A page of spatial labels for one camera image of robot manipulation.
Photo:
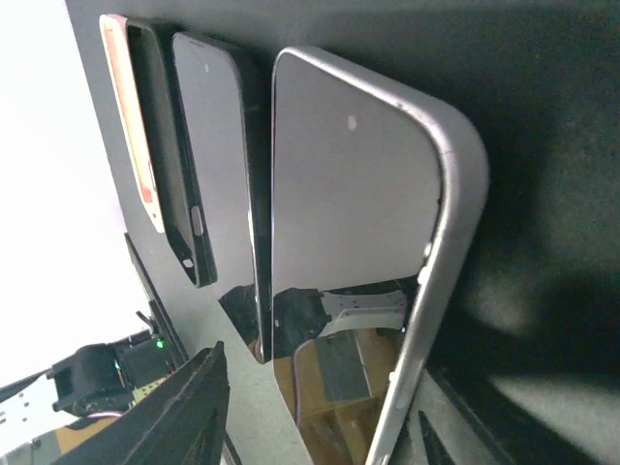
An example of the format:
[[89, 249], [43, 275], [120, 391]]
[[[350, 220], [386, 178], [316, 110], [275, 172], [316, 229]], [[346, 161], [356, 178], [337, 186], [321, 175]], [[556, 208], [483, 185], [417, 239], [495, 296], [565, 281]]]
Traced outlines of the black phone case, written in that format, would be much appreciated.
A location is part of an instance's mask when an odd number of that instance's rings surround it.
[[172, 53], [179, 28], [162, 20], [131, 17], [128, 43], [153, 177], [168, 244], [197, 288], [217, 271]]

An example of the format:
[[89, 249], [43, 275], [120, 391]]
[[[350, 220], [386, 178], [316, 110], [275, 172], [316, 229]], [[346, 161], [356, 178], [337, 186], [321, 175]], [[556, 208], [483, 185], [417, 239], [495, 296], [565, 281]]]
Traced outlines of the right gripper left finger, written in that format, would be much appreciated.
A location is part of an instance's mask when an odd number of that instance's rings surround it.
[[224, 343], [198, 352], [57, 464], [218, 464], [230, 399]]

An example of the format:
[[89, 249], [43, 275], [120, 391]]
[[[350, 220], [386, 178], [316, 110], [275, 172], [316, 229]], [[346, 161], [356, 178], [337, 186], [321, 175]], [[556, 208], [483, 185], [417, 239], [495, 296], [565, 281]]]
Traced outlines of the pink phone case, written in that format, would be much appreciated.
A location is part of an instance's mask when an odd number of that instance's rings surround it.
[[155, 231], [164, 233], [163, 215], [129, 50], [127, 21], [128, 18], [123, 15], [103, 14], [99, 17], [99, 29], [139, 200]]

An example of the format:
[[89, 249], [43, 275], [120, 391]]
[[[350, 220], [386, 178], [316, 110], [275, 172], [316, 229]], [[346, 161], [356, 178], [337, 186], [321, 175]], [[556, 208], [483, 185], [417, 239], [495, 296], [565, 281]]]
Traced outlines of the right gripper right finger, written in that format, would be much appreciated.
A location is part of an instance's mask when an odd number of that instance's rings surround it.
[[429, 364], [411, 405], [413, 464], [595, 464], [580, 449], [478, 378]]

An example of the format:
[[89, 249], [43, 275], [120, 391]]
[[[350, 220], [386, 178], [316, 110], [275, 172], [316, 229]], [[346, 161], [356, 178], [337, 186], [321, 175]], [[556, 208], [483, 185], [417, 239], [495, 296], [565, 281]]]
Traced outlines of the pink cased phone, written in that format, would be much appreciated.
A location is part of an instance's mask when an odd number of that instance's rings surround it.
[[314, 46], [272, 76], [272, 347], [290, 347], [290, 294], [416, 277], [403, 346], [368, 455], [392, 455], [481, 218], [488, 163], [456, 108]]

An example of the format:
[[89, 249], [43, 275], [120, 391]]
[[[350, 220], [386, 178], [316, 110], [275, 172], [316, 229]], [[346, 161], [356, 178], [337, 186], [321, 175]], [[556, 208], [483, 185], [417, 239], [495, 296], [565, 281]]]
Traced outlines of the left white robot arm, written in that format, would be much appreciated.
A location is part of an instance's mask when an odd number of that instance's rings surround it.
[[48, 369], [1, 388], [1, 452], [77, 421], [116, 419], [173, 373], [178, 350], [143, 331], [84, 346]]

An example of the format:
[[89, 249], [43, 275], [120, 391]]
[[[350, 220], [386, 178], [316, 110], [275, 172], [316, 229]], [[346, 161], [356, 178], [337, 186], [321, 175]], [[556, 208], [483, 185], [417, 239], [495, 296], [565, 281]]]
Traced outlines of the black phone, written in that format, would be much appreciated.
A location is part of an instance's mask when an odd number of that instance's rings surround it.
[[257, 362], [271, 359], [270, 118], [250, 54], [188, 31], [174, 65], [216, 276], [210, 290]]

